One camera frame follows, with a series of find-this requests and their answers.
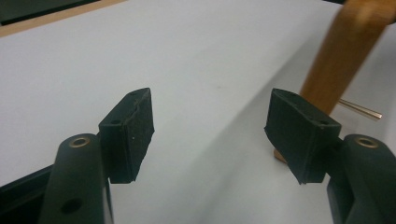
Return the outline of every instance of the white surface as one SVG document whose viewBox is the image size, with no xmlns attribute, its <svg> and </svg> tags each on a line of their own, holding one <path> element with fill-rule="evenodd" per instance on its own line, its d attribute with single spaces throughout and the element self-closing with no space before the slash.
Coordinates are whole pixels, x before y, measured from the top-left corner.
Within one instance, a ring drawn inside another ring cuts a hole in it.
<svg viewBox="0 0 396 224">
<path fill-rule="evenodd" d="M 150 87 L 137 181 L 113 185 L 116 223 L 332 223 L 326 185 L 299 186 L 263 132 L 273 87 L 300 89 L 337 5 L 318 0 L 127 1 L 0 38 L 0 184 L 50 165 L 59 144 Z M 343 134 L 396 148 L 395 26 L 345 99 Z"/>
</svg>

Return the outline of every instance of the brown wooden object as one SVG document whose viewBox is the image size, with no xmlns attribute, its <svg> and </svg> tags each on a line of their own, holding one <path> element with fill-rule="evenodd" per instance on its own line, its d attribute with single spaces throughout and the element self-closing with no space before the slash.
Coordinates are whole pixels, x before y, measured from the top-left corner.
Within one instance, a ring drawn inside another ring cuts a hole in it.
<svg viewBox="0 0 396 224">
<path fill-rule="evenodd" d="M 330 114 L 387 25 L 396 0 L 349 0 L 336 15 L 300 94 Z M 275 149 L 277 159 L 285 161 Z"/>
</svg>

